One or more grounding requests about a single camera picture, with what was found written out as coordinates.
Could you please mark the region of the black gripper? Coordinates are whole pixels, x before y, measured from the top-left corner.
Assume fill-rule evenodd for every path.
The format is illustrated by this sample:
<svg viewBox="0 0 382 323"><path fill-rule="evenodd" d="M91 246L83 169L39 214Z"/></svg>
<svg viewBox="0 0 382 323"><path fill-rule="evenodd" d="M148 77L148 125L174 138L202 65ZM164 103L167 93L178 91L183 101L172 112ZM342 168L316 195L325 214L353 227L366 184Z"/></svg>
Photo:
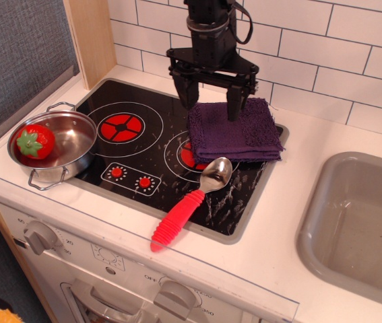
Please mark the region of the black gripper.
<svg viewBox="0 0 382 323"><path fill-rule="evenodd" d="M192 46L167 51L170 75L182 106L190 110L197 103L199 82L228 88L228 120L236 121L248 94L254 94L257 89L258 66L240 57L236 51L238 43L250 40L253 28L249 28L245 40L240 40L235 20L211 24L187 20L187 27Z"/></svg>

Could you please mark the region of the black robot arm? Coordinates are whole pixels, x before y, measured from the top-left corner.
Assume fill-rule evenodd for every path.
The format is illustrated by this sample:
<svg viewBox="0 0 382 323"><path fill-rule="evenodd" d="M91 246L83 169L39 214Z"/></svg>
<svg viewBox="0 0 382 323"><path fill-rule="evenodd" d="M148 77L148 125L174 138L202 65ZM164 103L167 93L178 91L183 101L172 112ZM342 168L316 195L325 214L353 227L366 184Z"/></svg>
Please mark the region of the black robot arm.
<svg viewBox="0 0 382 323"><path fill-rule="evenodd" d="M248 11L236 1L185 1L188 7L187 27L191 32L192 47L171 48L170 75L181 104L191 109L199 99L199 84L227 89L228 119L237 120L249 95L257 89L256 74L259 67L237 53L238 44L246 44L237 36L236 13L246 16Z"/></svg>

